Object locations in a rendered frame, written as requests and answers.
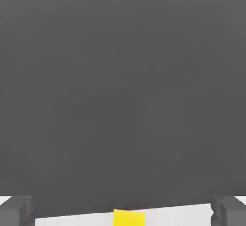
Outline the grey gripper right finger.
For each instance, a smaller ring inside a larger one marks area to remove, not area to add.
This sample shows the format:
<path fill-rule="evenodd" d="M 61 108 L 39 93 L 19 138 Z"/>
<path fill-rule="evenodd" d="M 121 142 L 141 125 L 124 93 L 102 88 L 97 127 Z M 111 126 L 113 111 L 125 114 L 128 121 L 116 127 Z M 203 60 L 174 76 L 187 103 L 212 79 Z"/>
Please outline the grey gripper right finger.
<path fill-rule="evenodd" d="M 246 226 L 246 205 L 235 196 L 214 196 L 211 226 Z"/>

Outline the large yellow box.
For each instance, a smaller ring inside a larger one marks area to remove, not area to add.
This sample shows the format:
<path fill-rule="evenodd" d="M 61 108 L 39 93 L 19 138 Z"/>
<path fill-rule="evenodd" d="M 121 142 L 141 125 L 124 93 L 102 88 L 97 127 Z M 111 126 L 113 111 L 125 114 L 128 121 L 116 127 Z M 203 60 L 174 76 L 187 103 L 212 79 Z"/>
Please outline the large yellow box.
<path fill-rule="evenodd" d="M 145 213 L 114 209 L 113 226 L 145 226 Z"/>

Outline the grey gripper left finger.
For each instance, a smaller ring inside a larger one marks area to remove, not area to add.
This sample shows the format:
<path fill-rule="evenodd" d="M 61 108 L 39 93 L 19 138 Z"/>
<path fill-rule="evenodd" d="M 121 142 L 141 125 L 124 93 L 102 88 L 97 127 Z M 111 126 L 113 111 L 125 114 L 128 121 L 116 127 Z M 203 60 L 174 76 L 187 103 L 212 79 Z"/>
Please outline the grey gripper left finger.
<path fill-rule="evenodd" d="M 0 226 L 35 226 L 34 198 L 11 196 L 0 206 Z"/>

